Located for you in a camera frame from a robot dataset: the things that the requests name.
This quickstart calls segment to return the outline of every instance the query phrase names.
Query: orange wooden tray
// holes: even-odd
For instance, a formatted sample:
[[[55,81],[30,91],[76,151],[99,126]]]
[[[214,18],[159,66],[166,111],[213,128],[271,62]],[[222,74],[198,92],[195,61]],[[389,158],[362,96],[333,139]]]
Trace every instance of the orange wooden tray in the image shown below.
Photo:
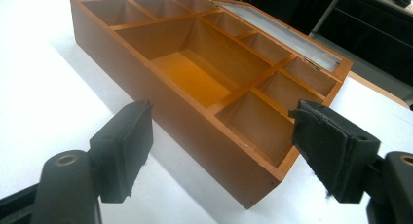
[[[245,208],[284,179],[298,156],[287,111],[329,105],[352,63],[330,71],[222,4],[230,0],[71,0],[77,43]]]

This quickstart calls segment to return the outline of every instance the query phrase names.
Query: background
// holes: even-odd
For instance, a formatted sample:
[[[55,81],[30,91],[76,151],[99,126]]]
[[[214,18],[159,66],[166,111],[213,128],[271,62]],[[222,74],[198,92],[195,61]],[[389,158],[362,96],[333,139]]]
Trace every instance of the background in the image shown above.
[[[69,0],[0,0],[0,199],[39,181],[53,155],[89,139],[132,99],[77,46]],[[347,78],[331,108],[380,140],[380,155],[412,152],[413,114]],[[367,223],[340,205],[300,156],[284,182],[245,210],[155,122],[155,142],[104,223]]]

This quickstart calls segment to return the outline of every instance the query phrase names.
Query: black object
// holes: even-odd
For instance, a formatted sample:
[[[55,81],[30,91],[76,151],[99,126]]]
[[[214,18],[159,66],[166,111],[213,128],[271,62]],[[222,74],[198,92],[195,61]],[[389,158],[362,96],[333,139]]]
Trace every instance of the black object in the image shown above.
[[[410,5],[411,1],[410,0],[393,0],[398,6],[402,8],[406,8],[408,5]]]
[[[412,15],[399,7],[378,0],[340,0],[319,35],[413,86],[412,30]]]
[[[91,139],[88,153],[51,157],[38,185],[0,201],[0,223],[101,223],[97,197],[123,202],[147,160],[151,107],[148,100],[125,106]]]
[[[377,156],[380,141],[333,110],[300,100],[292,140],[339,203],[359,203],[367,192],[370,223],[413,223],[413,155]]]

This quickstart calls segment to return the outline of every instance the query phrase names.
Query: wooden edge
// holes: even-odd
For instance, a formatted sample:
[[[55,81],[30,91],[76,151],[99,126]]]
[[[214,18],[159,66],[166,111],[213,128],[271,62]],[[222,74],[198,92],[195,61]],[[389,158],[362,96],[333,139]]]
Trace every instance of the wooden edge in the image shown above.
[[[349,77],[351,77],[352,79],[354,79],[354,80],[358,81],[359,83],[365,85],[366,87],[370,88],[371,90],[382,94],[383,96],[385,96],[388,99],[396,102],[397,104],[403,106],[404,108],[410,109],[409,105],[406,102],[404,102],[402,99],[400,99],[397,96],[383,90],[382,88],[374,85],[373,83],[367,81],[366,79],[364,79],[361,76],[357,75],[355,72],[350,71],[349,72]]]

